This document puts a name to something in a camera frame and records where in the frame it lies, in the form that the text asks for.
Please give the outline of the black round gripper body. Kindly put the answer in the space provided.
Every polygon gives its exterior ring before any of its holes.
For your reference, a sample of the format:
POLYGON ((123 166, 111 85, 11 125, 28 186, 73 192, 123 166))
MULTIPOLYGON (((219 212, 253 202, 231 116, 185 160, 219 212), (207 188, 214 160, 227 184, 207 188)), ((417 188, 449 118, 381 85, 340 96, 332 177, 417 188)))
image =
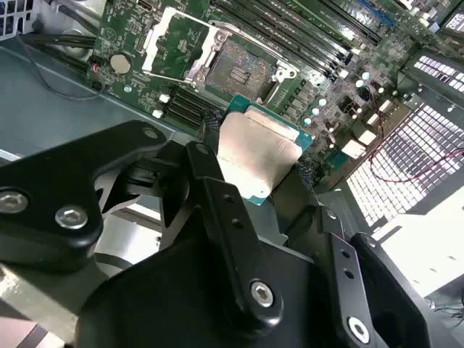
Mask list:
POLYGON ((105 281, 75 331, 77 347, 339 347, 311 261, 269 243, 262 248, 283 295, 283 319, 251 337, 229 321, 226 288, 202 236, 158 252, 105 281))

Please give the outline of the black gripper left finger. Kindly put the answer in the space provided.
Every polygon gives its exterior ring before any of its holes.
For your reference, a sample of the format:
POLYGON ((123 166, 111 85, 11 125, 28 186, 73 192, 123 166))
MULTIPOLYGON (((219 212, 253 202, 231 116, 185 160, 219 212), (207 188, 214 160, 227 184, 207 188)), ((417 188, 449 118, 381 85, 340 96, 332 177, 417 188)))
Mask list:
POLYGON ((241 328, 274 328, 283 300, 238 189, 217 160, 220 131, 201 141, 167 140, 130 121, 1 168, 1 259, 45 271, 74 271, 94 252, 111 210, 137 196, 161 199, 169 253, 198 236, 206 247, 205 286, 241 328))

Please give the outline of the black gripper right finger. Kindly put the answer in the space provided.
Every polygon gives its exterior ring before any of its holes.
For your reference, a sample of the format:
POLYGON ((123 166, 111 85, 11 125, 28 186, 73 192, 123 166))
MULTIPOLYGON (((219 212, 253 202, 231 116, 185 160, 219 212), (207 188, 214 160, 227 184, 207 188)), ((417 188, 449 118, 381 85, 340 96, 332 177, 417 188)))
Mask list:
POLYGON ((294 251, 309 257, 320 335, 330 347, 431 347, 426 304, 369 236, 346 239, 318 202, 304 165, 294 165, 294 251))

